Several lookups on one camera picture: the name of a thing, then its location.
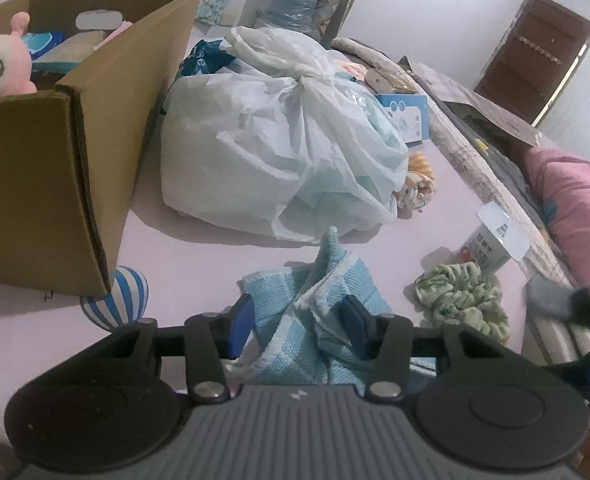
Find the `blue and white striped ball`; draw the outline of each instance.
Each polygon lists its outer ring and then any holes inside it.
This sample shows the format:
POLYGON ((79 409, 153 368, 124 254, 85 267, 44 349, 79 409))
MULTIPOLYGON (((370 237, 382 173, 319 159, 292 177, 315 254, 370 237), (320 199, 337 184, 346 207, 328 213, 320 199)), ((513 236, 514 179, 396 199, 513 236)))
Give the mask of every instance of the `blue and white striped ball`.
POLYGON ((110 331, 144 315, 148 302, 148 282, 138 270, 117 266, 108 296, 102 300, 89 297, 80 299, 86 317, 98 327, 110 331))

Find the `white plastic bag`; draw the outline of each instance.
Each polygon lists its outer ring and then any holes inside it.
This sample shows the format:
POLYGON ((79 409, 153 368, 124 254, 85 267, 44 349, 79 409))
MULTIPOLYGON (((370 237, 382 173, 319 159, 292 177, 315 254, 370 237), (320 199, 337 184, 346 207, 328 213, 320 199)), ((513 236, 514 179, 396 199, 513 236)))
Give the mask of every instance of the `white plastic bag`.
POLYGON ((234 28, 221 47, 252 68, 178 79, 164 105, 162 189, 212 224, 299 242, 396 218, 408 150, 379 102, 335 76, 298 32, 234 28))

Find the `blue box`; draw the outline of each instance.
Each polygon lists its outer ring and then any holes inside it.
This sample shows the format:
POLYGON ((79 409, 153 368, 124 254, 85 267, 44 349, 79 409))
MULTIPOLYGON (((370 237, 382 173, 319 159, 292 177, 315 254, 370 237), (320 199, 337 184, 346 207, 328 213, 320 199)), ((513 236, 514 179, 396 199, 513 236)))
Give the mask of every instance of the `blue box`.
POLYGON ((415 94, 378 94, 375 96, 401 130, 406 144, 428 139, 428 99, 415 94))

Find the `green scrunchie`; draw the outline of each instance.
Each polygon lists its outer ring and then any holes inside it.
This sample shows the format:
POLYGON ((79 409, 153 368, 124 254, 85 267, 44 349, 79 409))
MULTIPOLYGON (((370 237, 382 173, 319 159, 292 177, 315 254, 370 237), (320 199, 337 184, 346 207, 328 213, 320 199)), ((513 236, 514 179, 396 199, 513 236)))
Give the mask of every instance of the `green scrunchie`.
POLYGON ((483 278, 474 262, 424 272, 415 280, 415 294, 436 325, 466 323, 501 343, 510 337, 499 280, 483 278))

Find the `patterned rolled cloth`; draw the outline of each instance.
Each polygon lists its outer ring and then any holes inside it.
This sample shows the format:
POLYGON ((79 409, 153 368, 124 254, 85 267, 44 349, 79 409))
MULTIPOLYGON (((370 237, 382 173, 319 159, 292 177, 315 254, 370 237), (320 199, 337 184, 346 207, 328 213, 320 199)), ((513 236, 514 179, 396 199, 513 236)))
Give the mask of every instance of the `patterned rolled cloth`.
POLYGON ((409 211, 421 209, 429 204, 435 188, 435 174, 423 153, 413 153, 408 160, 408 174, 404 188, 393 193, 397 206, 409 211))
POLYGON ((415 280, 415 294, 435 325, 466 323, 502 344, 510 337, 499 281, 482 277, 476 263, 439 265, 424 272, 415 280))

